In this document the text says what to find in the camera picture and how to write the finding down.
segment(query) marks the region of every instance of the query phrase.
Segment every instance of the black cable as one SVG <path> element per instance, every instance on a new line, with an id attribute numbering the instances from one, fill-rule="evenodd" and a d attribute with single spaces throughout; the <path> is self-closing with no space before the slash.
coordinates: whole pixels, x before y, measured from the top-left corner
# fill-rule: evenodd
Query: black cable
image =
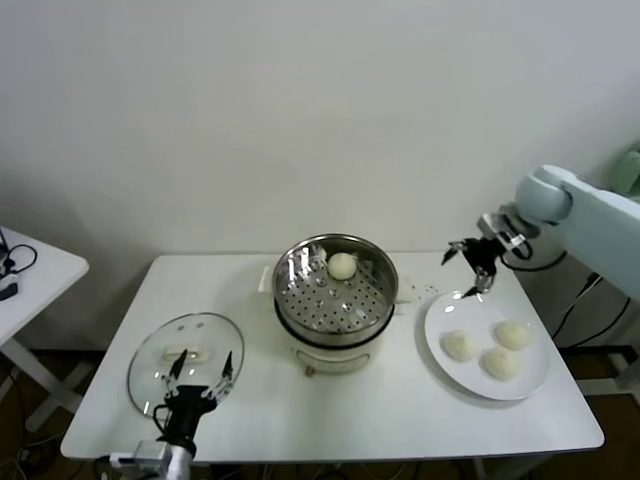
<path id="1" fill-rule="evenodd" d="M 169 409 L 169 407 L 167 405 L 161 404 L 161 405 L 156 405 L 153 408 L 153 413 L 151 414 L 151 417 L 153 418 L 153 423 L 156 424 L 156 427 L 158 427 L 158 430 L 160 430 L 160 433 L 162 433 L 164 435 L 164 429 L 166 427 L 166 421 L 165 421 L 165 425 L 160 425 L 160 420 L 158 420 L 158 411 L 163 410 L 163 409 Z"/>
<path id="2" fill-rule="evenodd" d="M 38 261 L 38 251 L 35 248 L 33 248 L 31 245 L 26 245 L 24 243 L 21 243 L 20 245 L 16 245 L 15 247 L 11 247 L 9 249 L 9 252 L 7 253 L 7 258 L 11 258 L 11 254 L 16 250 L 18 250 L 19 248 L 26 248 L 27 250 L 31 250 L 31 253 L 33 253 L 33 259 L 31 260 L 31 263 L 26 267 L 22 267 L 17 270 L 11 271 L 11 273 L 15 273 L 15 274 L 22 273 L 25 270 L 28 270 L 29 268 L 33 267 Z"/>
<path id="3" fill-rule="evenodd" d="M 4 236 L 4 233 L 2 233 L 2 228 L 0 228 L 0 252 L 2 251 L 8 251 L 9 250 L 9 245 L 7 244 L 7 239 Z"/>
<path id="4" fill-rule="evenodd" d="M 556 337 L 560 334 L 560 332 L 564 328 L 565 324 L 567 323 L 567 320 L 569 319 L 569 316 L 571 315 L 571 312 L 573 312 L 573 309 L 576 308 L 576 306 L 578 305 L 578 299 L 582 296 L 582 294 L 586 292 L 589 288 L 591 288 L 591 286 L 594 283 L 599 282 L 601 279 L 602 277 L 595 272 L 587 277 L 587 281 L 582 287 L 582 290 L 580 290 L 576 295 L 576 300 L 574 304 L 571 305 L 571 307 L 564 313 L 564 315 L 562 316 L 562 320 L 560 321 L 560 325 L 558 325 L 558 328 L 556 328 L 556 331 L 553 332 L 553 334 L 551 335 L 552 340 L 555 340 Z"/>
<path id="5" fill-rule="evenodd" d="M 603 334 L 607 333 L 609 330 L 611 330 L 620 321 L 620 319 L 622 318 L 624 313 L 627 311 L 627 308 L 629 308 L 629 304 L 630 303 L 631 303 L 631 298 L 627 297 L 627 301 L 624 302 L 624 305 L 622 306 L 622 310 L 620 310 L 620 313 L 618 313 L 616 318 L 614 318 L 613 321 L 609 325 L 607 325 L 605 328 L 600 330 L 598 333 L 595 333 L 595 334 L 591 335 L 589 338 L 586 338 L 586 339 L 582 340 L 581 342 L 574 343 L 573 345 L 571 345 L 571 346 L 569 346 L 567 348 L 579 347 L 580 345 L 583 345 L 583 344 L 593 340 L 594 338 L 597 338 L 600 335 L 603 335 Z"/>
<path id="6" fill-rule="evenodd" d="M 0 228 L 0 241 L 2 242 L 2 245 L 3 245 L 2 251 L 6 253 L 6 258 L 3 260 L 3 266 L 5 267 L 5 270 L 6 270 L 4 272 L 5 275 L 9 273 L 14 273 L 14 274 L 22 273 L 25 270 L 33 267 L 35 263 L 38 261 L 38 251 L 35 248 L 33 248 L 31 245 L 21 243 L 19 245 L 15 245 L 9 248 L 9 244 L 7 243 L 7 238 L 4 236 L 4 233 L 2 232 L 2 228 Z M 26 248 L 27 250 L 30 250 L 31 253 L 33 254 L 33 259 L 31 260 L 31 263 L 29 263 L 28 265 L 22 268 L 19 268 L 17 270 L 13 270 L 13 267 L 16 265 L 16 262 L 11 258 L 11 254 L 16 250 L 18 250 L 19 248 Z"/>
<path id="7" fill-rule="evenodd" d="M 569 319 L 569 315 L 571 315 L 571 312 L 573 312 L 573 309 L 576 308 L 576 305 L 577 304 L 572 305 L 569 308 L 569 310 L 567 310 L 565 314 L 562 316 L 562 321 L 560 322 L 560 325 L 558 325 L 558 328 L 556 328 L 556 331 L 553 332 L 553 334 L 551 335 L 551 340 L 555 340 L 556 337 L 560 334 L 565 324 L 567 323 L 567 320 Z"/>
<path id="8" fill-rule="evenodd" d="M 24 446 L 27 443 L 27 424 L 26 424 L 27 415 L 25 413 L 24 396 L 22 395 L 22 390 L 20 390 L 20 387 L 18 386 L 18 382 L 16 381 L 15 377 L 11 373 L 11 370 L 7 369 L 1 363 L 0 363 L 0 368 L 4 370 L 4 372 L 7 375 L 7 378 L 11 379 L 11 383 L 13 383 L 13 386 L 16 388 L 16 392 L 18 392 L 18 403 L 19 403 L 20 415 L 22 419 L 22 438 L 20 440 L 20 450 L 24 450 Z"/>
<path id="9" fill-rule="evenodd" d="M 500 262 L 507 267 L 509 270 L 514 270 L 516 272 L 541 272 L 543 270 L 549 270 L 550 268 L 558 265 L 562 260 L 564 260 L 567 256 L 567 252 L 562 252 L 558 258 L 553 260 L 552 262 L 547 263 L 546 265 L 541 265 L 539 267 L 516 267 L 515 265 L 509 265 L 507 261 L 504 259 L 504 256 L 500 257 Z"/>
<path id="10" fill-rule="evenodd" d="M 416 469 L 413 471 L 413 476 L 411 477 L 411 480 L 416 480 L 418 478 L 420 467 L 422 467 L 422 462 L 418 462 L 418 464 L 416 465 Z"/>

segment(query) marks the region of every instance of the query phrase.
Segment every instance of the steamed bun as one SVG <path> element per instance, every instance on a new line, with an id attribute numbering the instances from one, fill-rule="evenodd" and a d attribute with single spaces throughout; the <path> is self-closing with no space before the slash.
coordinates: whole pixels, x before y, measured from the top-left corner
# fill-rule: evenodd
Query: steamed bun
<path id="1" fill-rule="evenodd" d="M 482 356 L 482 366 L 496 380 L 508 382 L 520 373 L 520 359 L 505 348 L 494 348 Z"/>
<path id="2" fill-rule="evenodd" d="M 509 350 L 524 350 L 531 343 L 529 326 L 520 322 L 503 322 L 495 330 L 496 338 Z"/>
<path id="3" fill-rule="evenodd" d="M 462 330 L 447 332 L 442 337 L 442 349 L 458 362 L 468 362 L 478 356 L 479 348 L 475 338 Z"/>
<path id="4" fill-rule="evenodd" d="M 356 273 L 356 259 L 348 253 L 336 253 L 329 259 L 327 270 L 336 280 L 348 280 Z"/>

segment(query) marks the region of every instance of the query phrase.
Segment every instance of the white wall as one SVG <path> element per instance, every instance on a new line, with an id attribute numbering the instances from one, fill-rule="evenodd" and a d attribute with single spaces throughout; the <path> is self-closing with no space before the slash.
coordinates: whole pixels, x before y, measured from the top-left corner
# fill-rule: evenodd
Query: white wall
<path id="1" fill-rule="evenodd" d="M 0 222 L 92 265 L 28 336 L 106 345 L 160 252 L 325 231 L 441 249 L 533 166 L 599 169 L 640 137 L 639 16 L 634 0 L 2 3 Z"/>

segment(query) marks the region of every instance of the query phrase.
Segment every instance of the cable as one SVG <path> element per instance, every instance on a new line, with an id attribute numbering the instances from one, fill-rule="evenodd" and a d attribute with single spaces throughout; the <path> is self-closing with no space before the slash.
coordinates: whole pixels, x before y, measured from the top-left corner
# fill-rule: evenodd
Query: cable
<path id="1" fill-rule="evenodd" d="M 28 270 L 29 268 L 33 267 L 35 263 L 38 261 L 38 251 L 35 248 L 33 248 L 31 245 L 21 243 L 19 245 L 14 245 L 13 247 L 9 248 L 7 239 L 4 236 L 4 233 L 2 233 L 2 228 L 0 228 L 0 241 L 2 241 L 2 244 L 4 245 L 3 250 L 6 252 L 6 258 L 2 261 L 2 266 L 5 268 L 5 272 L 4 272 L 5 275 L 9 273 L 14 273 L 14 274 L 22 273 L 25 270 Z M 18 250 L 19 248 L 26 248 L 27 250 L 30 250 L 31 253 L 33 254 L 33 259 L 31 260 L 31 263 L 29 263 L 28 265 L 22 268 L 19 268 L 17 270 L 12 270 L 12 268 L 15 267 L 16 262 L 11 258 L 11 254 L 16 250 Z"/>
<path id="2" fill-rule="evenodd" d="M 16 465 L 16 473 L 20 473 L 20 475 L 22 475 L 22 480 L 28 480 L 27 476 L 24 473 L 24 470 L 22 470 L 22 467 L 20 467 L 20 462 L 18 462 L 18 460 L 16 460 L 13 457 L 9 457 L 6 460 L 3 460 L 2 462 L 0 462 L 0 467 L 2 467 L 3 465 L 6 465 L 7 462 L 13 462 Z"/>
<path id="3" fill-rule="evenodd" d="M 418 462 L 418 464 L 416 465 L 416 469 L 413 471 L 413 476 L 411 477 L 411 480 L 416 480 L 418 478 L 418 472 L 420 472 L 420 467 L 422 467 L 422 462 Z"/>
<path id="4" fill-rule="evenodd" d="M 16 274 L 22 273 L 25 270 L 28 270 L 29 268 L 33 267 L 35 265 L 35 263 L 38 261 L 38 251 L 35 248 L 33 248 L 31 245 L 26 245 L 26 244 L 23 244 L 23 243 L 21 243 L 20 245 L 16 245 L 15 247 L 11 247 L 9 249 L 9 252 L 7 253 L 7 258 L 11 257 L 11 254 L 13 252 L 15 252 L 16 250 L 18 250 L 19 248 L 26 248 L 27 250 L 31 250 L 31 253 L 33 253 L 33 259 L 31 260 L 31 263 L 28 264 L 26 267 L 22 267 L 22 268 L 19 268 L 17 270 L 13 270 L 12 273 L 16 273 Z"/>
<path id="5" fill-rule="evenodd" d="M 365 466 L 364 463 L 361 463 L 360 466 L 362 467 L 362 469 L 367 473 L 367 475 L 369 475 L 371 478 L 373 478 L 373 480 L 396 480 L 403 472 L 405 464 L 401 464 L 398 467 L 398 470 L 396 470 L 396 472 L 393 475 L 390 475 L 389 477 L 377 477 L 375 476 L 373 473 L 371 473 L 369 471 L 369 469 Z"/>
<path id="6" fill-rule="evenodd" d="M 531 267 L 531 268 L 516 267 L 515 265 L 509 265 L 507 261 L 504 259 L 503 255 L 500 256 L 500 262 L 509 270 L 514 270 L 516 272 L 542 272 L 543 270 L 549 270 L 550 268 L 555 267 L 561 261 L 563 261 L 566 258 L 566 256 L 567 256 L 567 252 L 564 251 L 560 254 L 560 256 L 558 256 L 558 258 L 556 258 L 552 262 L 549 262 L 546 265 L 541 265 L 539 267 Z"/>
<path id="7" fill-rule="evenodd" d="M 591 275 L 589 275 L 587 277 L 587 281 L 585 282 L 584 286 L 582 287 L 582 290 L 580 290 L 578 295 L 576 295 L 576 298 L 573 301 L 573 303 L 571 305 L 569 305 L 569 307 L 567 307 L 562 312 L 563 313 L 562 320 L 560 321 L 560 325 L 558 325 L 558 328 L 556 328 L 556 331 L 553 332 L 553 334 L 551 335 L 551 339 L 552 340 L 555 340 L 556 337 L 560 334 L 560 332 L 564 328 L 565 324 L 567 323 L 567 320 L 569 319 L 569 316 L 571 315 L 571 312 L 573 312 L 573 309 L 576 308 L 576 306 L 578 305 L 578 302 L 580 300 L 582 300 L 582 297 L 584 297 L 586 294 L 588 294 L 602 280 L 603 280 L 603 278 L 600 275 L 598 275 L 597 273 L 592 273 Z"/>
<path id="8" fill-rule="evenodd" d="M 607 325 L 605 328 L 603 328 L 602 330 L 600 330 L 598 333 L 595 333 L 593 335 L 591 335 L 589 338 L 586 338 L 584 340 L 582 340 L 581 342 L 578 343 L 574 343 L 573 345 L 567 347 L 567 348 L 576 348 L 579 347 L 580 345 L 583 345 L 591 340 L 593 340 L 594 338 L 599 337 L 600 335 L 605 334 L 606 332 L 608 332 L 609 330 L 611 330 L 622 318 L 622 316 L 624 315 L 624 313 L 627 311 L 627 308 L 629 308 L 629 304 L 631 303 L 631 298 L 627 297 L 627 301 L 624 302 L 624 305 L 622 306 L 622 310 L 620 310 L 620 313 L 618 313 L 618 315 L 616 316 L 616 318 L 613 319 L 613 321 Z"/>
<path id="9" fill-rule="evenodd" d="M 168 410 L 169 406 L 168 405 L 164 405 L 164 404 L 156 405 L 153 408 L 153 413 L 151 415 L 152 418 L 153 418 L 153 423 L 156 424 L 156 427 L 158 427 L 158 430 L 160 430 L 160 433 L 162 433 L 163 435 L 164 435 L 164 429 L 165 429 L 165 426 L 166 426 L 166 422 L 165 422 L 165 426 L 160 425 L 160 420 L 158 420 L 158 411 L 163 410 L 165 408 Z"/>
<path id="10" fill-rule="evenodd" d="M 49 443 L 49 442 L 51 442 L 53 440 L 57 440 L 58 438 L 63 437 L 65 433 L 67 433 L 66 430 L 64 432 L 58 432 L 55 435 L 51 435 L 49 437 L 45 437 L 42 440 L 38 440 L 36 442 L 27 443 L 24 446 L 24 448 L 25 448 L 25 450 L 28 450 L 29 448 L 37 447 L 38 445 L 44 445 L 45 443 Z"/>

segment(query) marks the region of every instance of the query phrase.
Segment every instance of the white side table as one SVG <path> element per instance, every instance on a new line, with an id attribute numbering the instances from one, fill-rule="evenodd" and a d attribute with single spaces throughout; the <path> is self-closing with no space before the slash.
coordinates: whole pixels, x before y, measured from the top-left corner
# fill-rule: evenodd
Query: white side table
<path id="1" fill-rule="evenodd" d="M 61 382 L 13 336 L 79 280 L 89 270 L 89 264 L 83 258 L 7 228 L 3 227 L 2 232 L 9 247 L 26 244 L 38 252 L 35 265 L 20 274 L 19 293 L 0 302 L 0 351 L 51 394 L 26 421 L 27 430 L 34 432 L 58 405 L 70 412 L 78 409 L 82 396 L 72 388 L 91 371 L 92 367 L 81 363 Z M 27 249 L 18 249 L 12 258 L 19 266 L 21 260 L 28 263 L 31 256 Z M 0 393 L 6 392 L 7 389 L 6 386 L 0 387 Z"/>

